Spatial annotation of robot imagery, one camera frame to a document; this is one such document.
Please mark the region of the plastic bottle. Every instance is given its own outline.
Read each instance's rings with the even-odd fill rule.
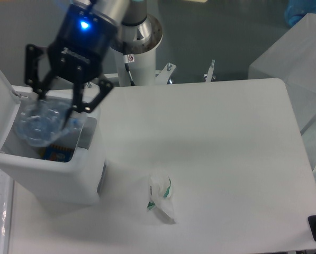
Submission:
[[[20,114],[15,132],[33,147],[46,147],[64,135],[80,131],[87,119],[87,114],[80,118],[69,119],[64,125],[68,102],[59,100],[36,101],[27,105]]]
[[[286,22],[294,26],[307,13],[316,13],[316,0],[289,0],[285,11]]]

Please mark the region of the blue led light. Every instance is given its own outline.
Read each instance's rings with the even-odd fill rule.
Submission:
[[[85,21],[81,21],[81,22],[80,22],[80,25],[82,26],[82,29],[83,29],[83,30],[86,30],[87,28],[89,28],[89,24],[86,23]]]

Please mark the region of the gray floor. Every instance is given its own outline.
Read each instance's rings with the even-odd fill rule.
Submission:
[[[12,85],[23,85],[24,47],[47,46],[55,38],[69,0],[0,1],[0,69]],[[246,79],[248,66],[277,41],[288,26],[286,0],[148,0],[164,38],[157,69],[177,65],[177,83],[203,80],[215,59],[218,80]],[[115,72],[109,53],[104,72]]]

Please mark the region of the white table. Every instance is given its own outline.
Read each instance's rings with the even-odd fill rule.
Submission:
[[[16,184],[10,254],[316,249],[316,185],[282,81],[115,88],[101,106],[100,204],[41,201]],[[146,211],[155,169],[170,173],[175,224]]]

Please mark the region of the black cable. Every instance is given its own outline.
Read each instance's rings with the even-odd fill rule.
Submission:
[[[135,83],[134,83],[131,71],[130,71],[130,67],[129,67],[129,65],[127,63],[125,63],[125,69],[126,69],[126,71],[128,73],[128,76],[130,78],[131,86],[136,86]]]

